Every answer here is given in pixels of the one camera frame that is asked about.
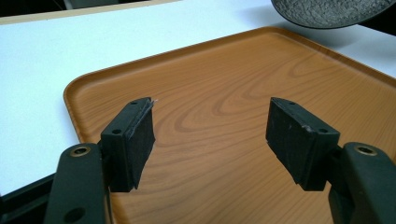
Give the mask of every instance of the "brown tray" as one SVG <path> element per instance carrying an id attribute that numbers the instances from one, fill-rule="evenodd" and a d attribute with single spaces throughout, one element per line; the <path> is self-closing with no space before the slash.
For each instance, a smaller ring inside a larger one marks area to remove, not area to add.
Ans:
<path id="1" fill-rule="evenodd" d="M 303 37 L 262 28 L 74 80 L 64 99 L 81 142 L 140 97 L 157 141 L 139 190 L 112 194 L 118 223 L 332 223 L 266 145 L 271 96 L 396 155 L 396 80 Z"/>

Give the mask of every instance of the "white table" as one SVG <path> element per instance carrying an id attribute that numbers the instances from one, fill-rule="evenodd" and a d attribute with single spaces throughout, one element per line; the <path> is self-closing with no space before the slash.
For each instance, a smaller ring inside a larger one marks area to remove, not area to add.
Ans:
<path id="1" fill-rule="evenodd" d="M 263 26 L 304 35 L 396 77 L 396 37 L 359 25 L 310 30 L 269 0 L 184 0 L 0 25 L 0 193 L 55 172 L 78 143 L 63 99 L 74 78 Z"/>

